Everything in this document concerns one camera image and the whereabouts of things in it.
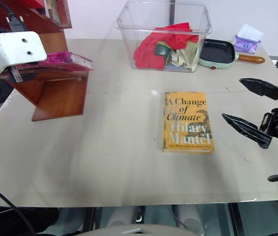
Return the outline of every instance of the white tissue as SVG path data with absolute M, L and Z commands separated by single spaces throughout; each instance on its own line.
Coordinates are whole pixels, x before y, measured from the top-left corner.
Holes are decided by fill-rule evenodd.
M 247 24 L 244 24 L 238 32 L 237 36 L 240 38 L 245 38 L 248 40 L 258 42 L 262 38 L 263 34 L 263 32 L 260 32 L 259 30 Z

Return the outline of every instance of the clear plastic bin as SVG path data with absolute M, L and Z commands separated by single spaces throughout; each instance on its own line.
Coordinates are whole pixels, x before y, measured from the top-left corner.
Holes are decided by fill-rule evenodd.
M 189 23 L 192 31 L 164 28 L 178 23 Z M 153 47 L 147 47 L 147 49 L 144 48 L 144 50 L 140 47 L 140 51 L 147 55 L 144 55 L 140 60 L 134 60 L 135 50 L 141 45 L 142 41 L 152 33 L 154 33 L 153 36 L 160 37 L 161 39 L 163 36 L 168 37 L 169 35 L 171 35 L 171 37 L 198 35 L 198 37 L 193 37 L 194 41 L 195 38 L 198 39 L 197 43 L 195 42 L 196 45 L 188 44 L 188 54 L 184 54 L 183 51 L 179 53 L 181 58 L 182 55 L 185 55 L 184 58 L 186 59 L 185 65 L 181 65 L 180 67 L 176 67 L 173 64 L 173 62 L 175 63 L 177 60 L 175 52 L 178 51 L 171 50 L 170 56 L 167 57 L 170 49 L 158 44 L 158 53 L 164 53 L 164 62 L 167 60 L 164 68 L 158 69 L 194 72 L 198 64 L 204 39 L 206 35 L 211 32 L 211 22 L 205 4 L 200 2 L 176 0 L 175 3 L 172 3 L 170 0 L 129 0 L 117 19 L 117 28 L 120 29 L 124 39 L 131 67 L 135 69 L 142 69 L 145 67 L 145 64 L 155 64 L 153 61 L 155 57 L 152 54 L 155 55 L 156 52 L 153 53 Z

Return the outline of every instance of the white wall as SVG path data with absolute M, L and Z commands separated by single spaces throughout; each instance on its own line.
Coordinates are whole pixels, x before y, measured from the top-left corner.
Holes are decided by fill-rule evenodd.
M 127 0 L 68 0 L 72 29 L 67 38 L 120 39 L 115 21 Z M 278 0 L 199 0 L 213 25 L 209 38 L 232 40 L 247 23 L 265 33 L 262 45 L 278 56 Z

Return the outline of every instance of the yellow book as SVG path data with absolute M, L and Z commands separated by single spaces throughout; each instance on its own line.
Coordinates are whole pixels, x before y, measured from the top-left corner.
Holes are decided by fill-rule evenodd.
M 166 92 L 163 121 L 163 151 L 213 152 L 205 93 Z

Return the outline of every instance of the red cloth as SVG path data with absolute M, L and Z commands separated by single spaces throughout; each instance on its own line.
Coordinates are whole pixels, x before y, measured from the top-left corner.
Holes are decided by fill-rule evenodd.
M 192 32 L 189 23 L 180 23 L 164 28 L 156 28 L 156 30 L 170 30 L 170 31 L 187 31 Z M 163 70 L 165 67 L 165 59 L 163 56 L 154 54 L 157 42 L 164 41 L 173 50 L 183 49 L 187 47 L 187 41 L 197 43 L 198 35 L 188 34 L 172 34 L 172 33 L 151 33 L 146 37 L 136 48 L 134 53 L 134 60 L 138 68 L 155 68 Z

